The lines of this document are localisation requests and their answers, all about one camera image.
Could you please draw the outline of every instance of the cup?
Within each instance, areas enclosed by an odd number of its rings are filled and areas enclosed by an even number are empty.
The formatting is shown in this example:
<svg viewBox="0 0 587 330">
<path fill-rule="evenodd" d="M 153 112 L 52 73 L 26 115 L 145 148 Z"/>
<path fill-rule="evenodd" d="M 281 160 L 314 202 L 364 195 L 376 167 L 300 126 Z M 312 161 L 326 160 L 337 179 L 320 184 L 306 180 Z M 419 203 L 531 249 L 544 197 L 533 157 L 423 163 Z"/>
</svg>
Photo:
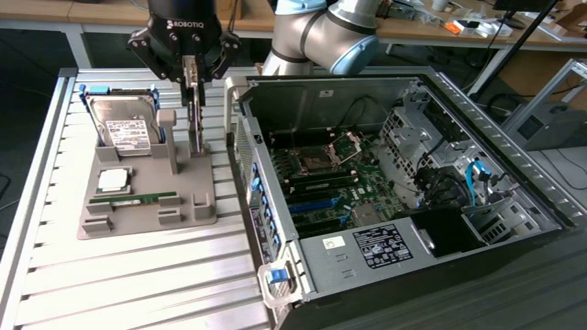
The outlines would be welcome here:
<svg viewBox="0 0 587 330">
<path fill-rule="evenodd" d="M 432 0 L 432 9 L 437 12 L 444 12 L 448 6 L 448 0 Z"/>
</svg>

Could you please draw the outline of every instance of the aluminum profile table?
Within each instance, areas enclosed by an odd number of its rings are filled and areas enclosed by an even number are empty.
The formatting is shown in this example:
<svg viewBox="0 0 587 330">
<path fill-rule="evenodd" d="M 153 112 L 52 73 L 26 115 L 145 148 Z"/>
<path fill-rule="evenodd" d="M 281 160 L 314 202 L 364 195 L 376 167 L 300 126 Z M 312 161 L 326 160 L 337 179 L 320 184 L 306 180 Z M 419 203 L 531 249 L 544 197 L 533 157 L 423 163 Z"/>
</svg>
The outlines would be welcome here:
<svg viewBox="0 0 587 330">
<path fill-rule="evenodd" d="M 224 142 L 224 82 L 206 90 L 202 112 L 217 224 L 80 241 L 96 130 L 78 85 L 154 84 L 161 107 L 177 110 L 177 140 L 186 110 L 177 84 L 146 69 L 61 72 L 0 265 L 0 329 L 268 329 Z"/>
</svg>

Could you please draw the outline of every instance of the hard drive label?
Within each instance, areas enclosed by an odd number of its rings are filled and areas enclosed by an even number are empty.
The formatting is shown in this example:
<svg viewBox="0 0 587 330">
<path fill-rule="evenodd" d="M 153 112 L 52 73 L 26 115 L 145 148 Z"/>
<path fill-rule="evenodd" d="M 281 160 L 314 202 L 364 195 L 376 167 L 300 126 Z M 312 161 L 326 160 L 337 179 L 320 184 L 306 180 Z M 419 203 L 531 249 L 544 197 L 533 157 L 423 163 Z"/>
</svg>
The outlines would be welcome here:
<svg viewBox="0 0 587 330">
<path fill-rule="evenodd" d="M 118 151 L 150 148 L 144 120 L 108 120 L 106 127 L 109 138 Z"/>
</svg>

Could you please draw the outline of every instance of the ram module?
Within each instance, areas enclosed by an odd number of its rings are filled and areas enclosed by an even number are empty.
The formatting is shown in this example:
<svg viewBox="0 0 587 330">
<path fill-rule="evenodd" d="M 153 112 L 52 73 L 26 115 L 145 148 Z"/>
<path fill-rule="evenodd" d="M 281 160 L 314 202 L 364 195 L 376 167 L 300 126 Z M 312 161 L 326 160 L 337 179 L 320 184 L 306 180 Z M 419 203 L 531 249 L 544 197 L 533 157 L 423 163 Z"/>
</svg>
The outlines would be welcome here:
<svg viewBox="0 0 587 330">
<path fill-rule="evenodd" d="M 313 193 L 316 191 L 346 188 L 358 183 L 358 177 L 350 172 L 309 175 L 289 178 L 284 181 L 285 191 L 290 194 Z"/>
<path fill-rule="evenodd" d="M 177 192 L 156 192 L 154 194 L 93 198 L 89 204 L 110 203 L 112 206 L 133 206 L 158 203 L 160 197 L 177 196 Z"/>
</svg>

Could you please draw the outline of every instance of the robotic arm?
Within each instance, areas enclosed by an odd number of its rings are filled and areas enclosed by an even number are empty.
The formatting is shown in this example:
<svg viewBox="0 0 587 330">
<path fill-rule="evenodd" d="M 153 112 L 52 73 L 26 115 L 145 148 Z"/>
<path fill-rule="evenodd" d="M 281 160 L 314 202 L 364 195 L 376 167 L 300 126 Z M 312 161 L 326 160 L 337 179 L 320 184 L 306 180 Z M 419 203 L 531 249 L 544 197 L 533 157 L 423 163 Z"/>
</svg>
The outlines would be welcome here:
<svg viewBox="0 0 587 330">
<path fill-rule="evenodd" d="M 204 83 L 222 77 L 240 49 L 238 37 L 221 29 L 213 0 L 148 0 L 148 8 L 146 28 L 132 33 L 128 47 L 160 79 L 180 83 L 194 132 L 192 152 L 200 153 Z M 205 54 L 217 43 L 221 53 L 208 65 Z"/>
<path fill-rule="evenodd" d="M 278 0 L 270 53 L 262 75 L 357 74 L 377 50 L 377 0 Z"/>
</svg>

